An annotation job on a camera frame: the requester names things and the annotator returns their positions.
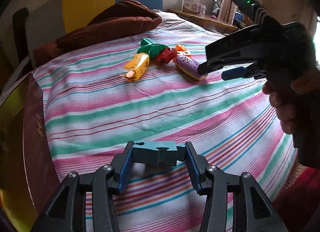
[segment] headboard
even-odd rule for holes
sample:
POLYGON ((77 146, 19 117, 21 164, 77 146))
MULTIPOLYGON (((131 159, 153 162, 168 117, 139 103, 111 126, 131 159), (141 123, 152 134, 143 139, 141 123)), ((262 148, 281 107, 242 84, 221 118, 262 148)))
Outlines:
MULTIPOLYGON (((86 26, 95 16, 119 1, 123 0, 51 0, 32 11, 26 19, 25 30, 33 67, 33 49, 86 26)), ((163 10, 163 0, 136 1, 149 9, 163 10)))

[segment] wooden table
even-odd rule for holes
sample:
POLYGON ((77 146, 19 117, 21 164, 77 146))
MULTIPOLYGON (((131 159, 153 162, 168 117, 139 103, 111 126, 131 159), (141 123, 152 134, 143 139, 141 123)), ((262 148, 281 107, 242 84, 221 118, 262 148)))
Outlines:
POLYGON ((190 20, 193 20, 197 25, 203 27, 205 24, 213 24, 215 26, 220 26, 223 28, 231 29, 231 30, 237 30, 237 27, 230 25, 229 23, 219 20, 219 19, 213 19, 209 15, 205 14, 194 14, 189 12, 183 12, 179 10, 171 10, 168 9, 168 12, 175 13, 176 15, 183 16, 185 18, 188 18, 190 20))

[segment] red carpet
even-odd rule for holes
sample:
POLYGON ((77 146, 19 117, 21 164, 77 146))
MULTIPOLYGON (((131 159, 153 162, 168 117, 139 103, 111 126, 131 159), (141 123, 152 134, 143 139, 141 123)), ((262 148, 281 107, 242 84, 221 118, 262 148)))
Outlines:
POLYGON ((289 232, 301 232, 320 204, 320 170, 307 168, 272 203, 289 232))

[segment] red cloth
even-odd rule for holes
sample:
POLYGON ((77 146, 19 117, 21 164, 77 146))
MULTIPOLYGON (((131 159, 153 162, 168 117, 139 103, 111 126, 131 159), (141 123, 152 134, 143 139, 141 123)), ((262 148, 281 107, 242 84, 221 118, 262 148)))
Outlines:
POLYGON ((319 204, 320 170, 313 168, 306 169, 272 203, 289 232, 301 232, 319 204))
POLYGON ((161 21, 158 14, 140 2, 121 1, 97 15, 86 27, 34 49, 36 66, 72 50, 155 29, 161 21))

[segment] pile of toys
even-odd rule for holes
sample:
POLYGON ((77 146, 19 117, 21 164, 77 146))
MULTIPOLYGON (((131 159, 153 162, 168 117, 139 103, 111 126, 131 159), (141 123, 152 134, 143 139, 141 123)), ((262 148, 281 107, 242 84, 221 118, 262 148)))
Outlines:
POLYGON ((199 63, 192 59, 191 53, 181 44, 170 49, 168 46, 155 43, 149 38, 144 38, 140 43, 140 49, 133 59, 124 68, 130 70, 125 77, 131 81, 137 81, 147 70, 150 59, 159 65, 168 64, 171 60, 184 73, 196 80, 203 80, 207 75, 199 75, 197 70, 199 63))

